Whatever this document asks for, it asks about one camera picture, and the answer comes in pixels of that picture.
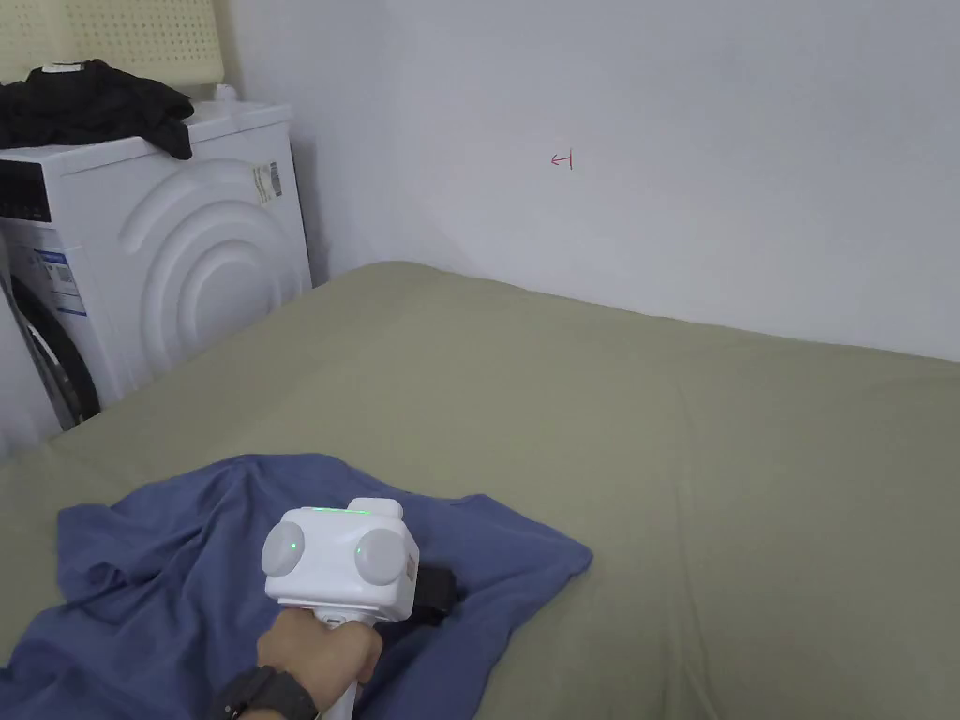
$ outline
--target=washing machine control panel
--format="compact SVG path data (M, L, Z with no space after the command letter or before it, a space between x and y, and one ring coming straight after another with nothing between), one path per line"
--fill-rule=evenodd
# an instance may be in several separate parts
M0 218L50 222L50 203L41 165L0 160Z

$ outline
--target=green bed sheet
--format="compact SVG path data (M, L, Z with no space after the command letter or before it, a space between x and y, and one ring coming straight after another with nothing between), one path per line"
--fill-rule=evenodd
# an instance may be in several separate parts
M61 507L248 452L485 492L588 544L481 718L956 717L960 365L374 265L0 468L0 642Z

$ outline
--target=hand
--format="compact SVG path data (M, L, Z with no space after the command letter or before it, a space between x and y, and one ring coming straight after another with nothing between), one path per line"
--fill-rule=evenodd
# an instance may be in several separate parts
M368 683L383 650L380 635L363 623L330 630L309 610L285 610L256 643L257 662L288 672L326 712L354 682Z

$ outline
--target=wristwatch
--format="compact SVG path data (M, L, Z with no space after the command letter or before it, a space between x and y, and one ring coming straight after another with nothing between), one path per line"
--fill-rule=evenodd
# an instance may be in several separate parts
M237 720L248 710L273 710L284 720L317 720L310 693L290 673L255 667L227 683L213 701L209 720Z

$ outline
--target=red drawing on wall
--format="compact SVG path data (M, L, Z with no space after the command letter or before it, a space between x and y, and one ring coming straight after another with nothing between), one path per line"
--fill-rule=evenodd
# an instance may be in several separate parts
M553 159L550 160L550 162L552 162L554 165L559 165L559 164L562 163L562 162L569 162L569 163L570 163L570 170L573 170L573 149L572 149L572 148L570 149L570 155L569 155L569 156L567 156L567 157L557 157L557 156L553 156Z

